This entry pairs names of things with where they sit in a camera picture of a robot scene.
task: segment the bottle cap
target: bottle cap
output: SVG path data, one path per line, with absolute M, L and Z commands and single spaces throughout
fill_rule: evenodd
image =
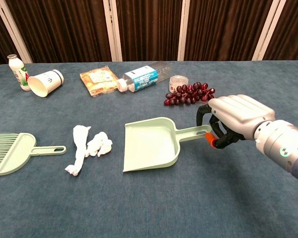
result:
M 127 91 L 127 83 L 123 78 L 120 78 L 117 80 L 117 88 L 120 92 L 125 92 Z
M 16 58 L 16 54 L 8 55 L 7 58 L 8 58 L 9 60 L 11 60 L 11 59 L 15 59 L 15 58 Z

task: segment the food wrapper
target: food wrapper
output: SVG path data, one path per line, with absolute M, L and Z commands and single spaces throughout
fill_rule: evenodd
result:
M 117 89 L 117 76 L 108 66 L 79 74 L 92 97 L 112 93 Z

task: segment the white bottle cap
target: white bottle cap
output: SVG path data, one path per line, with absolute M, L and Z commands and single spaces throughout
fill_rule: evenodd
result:
M 120 78 L 117 80 L 117 88 L 120 92 L 125 92 L 127 91 L 127 83 L 123 78 Z

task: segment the broom handle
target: broom handle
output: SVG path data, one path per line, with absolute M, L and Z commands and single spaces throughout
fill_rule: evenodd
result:
M 30 156 L 38 155 L 62 155 L 66 152 L 65 146 L 41 146 L 33 147 Z

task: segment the plastic water bottle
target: plastic water bottle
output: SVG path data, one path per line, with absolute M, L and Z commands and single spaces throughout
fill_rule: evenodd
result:
M 20 87 L 24 91 L 30 91 L 31 89 L 27 82 L 29 75 L 22 60 L 20 60 L 16 54 L 8 55 L 7 58 L 9 59 L 9 67 L 16 77 L 16 80 L 18 80 Z
M 166 62 L 159 61 L 124 73 L 123 78 L 117 80 L 117 88 L 120 92 L 136 92 L 170 76 L 171 67 Z

